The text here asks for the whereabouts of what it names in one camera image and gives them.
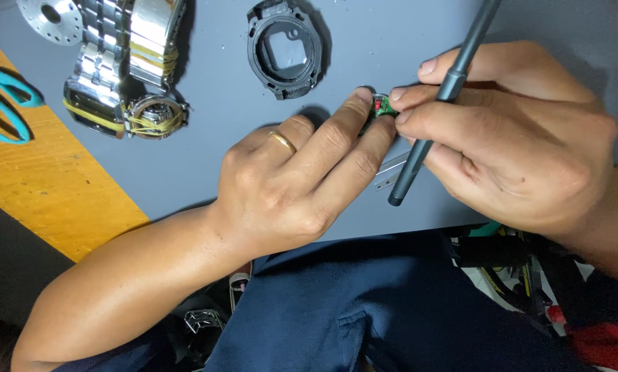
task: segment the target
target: wedding ring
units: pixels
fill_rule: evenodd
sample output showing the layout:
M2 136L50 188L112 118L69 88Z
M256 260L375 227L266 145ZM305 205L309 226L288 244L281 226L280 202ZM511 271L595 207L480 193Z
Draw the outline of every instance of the wedding ring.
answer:
M286 137L282 136L281 134L275 131L271 131L270 137L275 138L276 140L280 141L282 145L286 146L290 150L291 155L295 155L295 153L298 151L295 149L295 146L293 146L293 144L290 143L290 141L288 141L288 139L286 139Z

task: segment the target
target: gray work surface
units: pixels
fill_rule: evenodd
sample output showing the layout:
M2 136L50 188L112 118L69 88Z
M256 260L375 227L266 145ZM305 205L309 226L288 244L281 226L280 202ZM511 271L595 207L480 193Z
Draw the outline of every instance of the gray work surface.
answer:
M305 97L276 101L247 62L246 13L256 3L210 0L189 6L187 17L194 25L187 32L189 39L180 41L181 46L189 44L189 61L177 90L192 106L190 124L162 141L119 141L70 120L62 105L62 88L80 46L44 40L17 7L0 9L0 48L132 200L156 220L214 198L222 155L261 125L280 123L298 112L324 119L358 85L387 93L416 82L422 61L462 42L480 4L313 0L329 29L330 65ZM545 45L604 97L609 112L618 118L618 0L504 1L487 40L521 38ZM406 143L397 141L387 159L408 150ZM370 185L323 240L483 220L451 198L428 170L420 172L403 206L387 204L389 190L375 192Z

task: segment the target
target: left hand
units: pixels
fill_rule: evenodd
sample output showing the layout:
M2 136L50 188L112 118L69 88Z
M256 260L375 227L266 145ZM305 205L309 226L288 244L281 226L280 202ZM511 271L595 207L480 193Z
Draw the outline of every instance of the left hand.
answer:
M315 133L304 116L252 132L228 150L210 224L242 258L301 247L321 237L373 180L396 134L381 116L364 136L373 96L363 87ZM276 131L297 153L269 135Z

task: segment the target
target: circuit board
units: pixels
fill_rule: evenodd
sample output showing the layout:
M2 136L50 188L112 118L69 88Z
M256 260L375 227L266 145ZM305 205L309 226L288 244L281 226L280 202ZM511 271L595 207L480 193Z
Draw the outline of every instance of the circuit board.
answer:
M369 117L367 118L367 122L364 123L362 130L359 132L360 136L363 136L366 133L367 129L373 124L379 116L382 115L390 115L391 117L396 118L398 112L394 111L390 106L389 98L384 94L374 94L373 95L373 104L371 104L371 111L369 112Z

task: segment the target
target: hole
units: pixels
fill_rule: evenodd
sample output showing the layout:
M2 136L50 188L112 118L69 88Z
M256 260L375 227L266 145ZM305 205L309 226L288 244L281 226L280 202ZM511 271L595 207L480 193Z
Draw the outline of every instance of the hole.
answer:
M47 19L47 21L50 21L54 24L61 23L61 14L59 14L52 5L43 4L40 7L40 11L42 12L42 15Z

